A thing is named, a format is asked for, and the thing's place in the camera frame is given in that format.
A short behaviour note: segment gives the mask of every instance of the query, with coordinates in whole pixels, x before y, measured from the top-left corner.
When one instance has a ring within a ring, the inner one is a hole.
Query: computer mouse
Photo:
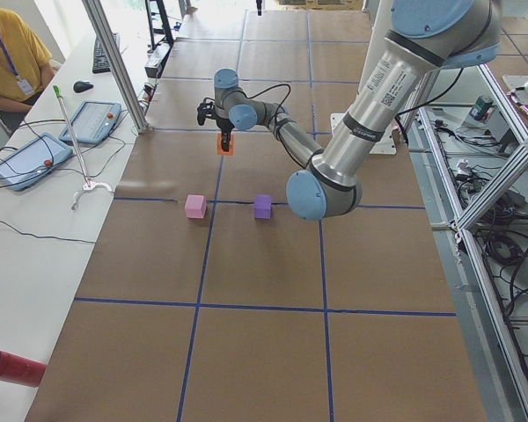
[[[90,90],[93,87],[94,85],[92,85],[90,81],[76,81],[72,89],[74,92],[84,92]]]

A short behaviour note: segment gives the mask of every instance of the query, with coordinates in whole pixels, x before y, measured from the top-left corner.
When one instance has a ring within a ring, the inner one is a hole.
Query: cube
[[[187,218],[202,219],[205,217],[206,209],[208,209],[208,202],[203,195],[187,196],[186,206],[184,207]]]
[[[272,197],[256,195],[254,197],[254,218],[269,220],[272,217]]]

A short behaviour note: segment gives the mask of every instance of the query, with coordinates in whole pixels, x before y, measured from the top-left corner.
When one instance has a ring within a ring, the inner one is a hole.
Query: yellow shirt
[[[51,60],[51,53],[39,37],[19,15],[0,9],[0,39],[20,76],[27,79],[35,92],[43,91],[39,67]],[[32,95],[24,94],[19,88],[18,79],[10,71],[8,61],[0,48],[0,96],[25,101]]]

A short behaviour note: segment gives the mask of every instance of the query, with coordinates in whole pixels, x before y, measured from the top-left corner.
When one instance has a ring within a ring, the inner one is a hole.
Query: robotic arm
[[[501,16],[501,0],[393,0],[385,53],[324,150],[278,104],[247,98],[230,69],[216,73],[215,103],[200,105],[198,122],[215,119],[225,143],[234,127],[267,127],[303,168],[287,184],[292,211],[305,220],[344,215],[362,197],[356,171],[419,80],[495,58]]]

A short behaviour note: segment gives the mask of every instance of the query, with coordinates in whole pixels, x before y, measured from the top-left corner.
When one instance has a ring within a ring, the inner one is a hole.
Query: blue lanyard
[[[14,66],[13,61],[11,60],[10,55],[8,54],[8,50],[6,49],[6,46],[2,42],[2,39],[0,38],[0,48],[4,52],[4,56],[6,57],[6,60],[8,61],[8,67],[10,68],[10,72],[19,79],[19,73],[16,70],[16,67]]]

